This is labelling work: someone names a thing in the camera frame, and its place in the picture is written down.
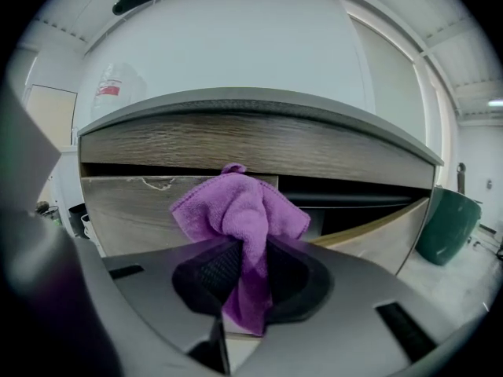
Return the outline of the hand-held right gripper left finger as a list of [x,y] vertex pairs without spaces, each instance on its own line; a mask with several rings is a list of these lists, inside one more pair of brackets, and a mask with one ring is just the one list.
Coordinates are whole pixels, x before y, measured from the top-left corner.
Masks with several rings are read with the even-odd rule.
[[230,375],[222,307],[240,275],[240,242],[107,258],[83,240],[75,248],[119,375]]

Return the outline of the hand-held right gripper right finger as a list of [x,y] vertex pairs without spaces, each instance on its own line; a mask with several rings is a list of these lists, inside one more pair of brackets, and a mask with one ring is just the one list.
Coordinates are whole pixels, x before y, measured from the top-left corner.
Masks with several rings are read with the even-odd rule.
[[270,237],[267,260],[274,303],[242,376],[440,376],[468,340],[365,259]]

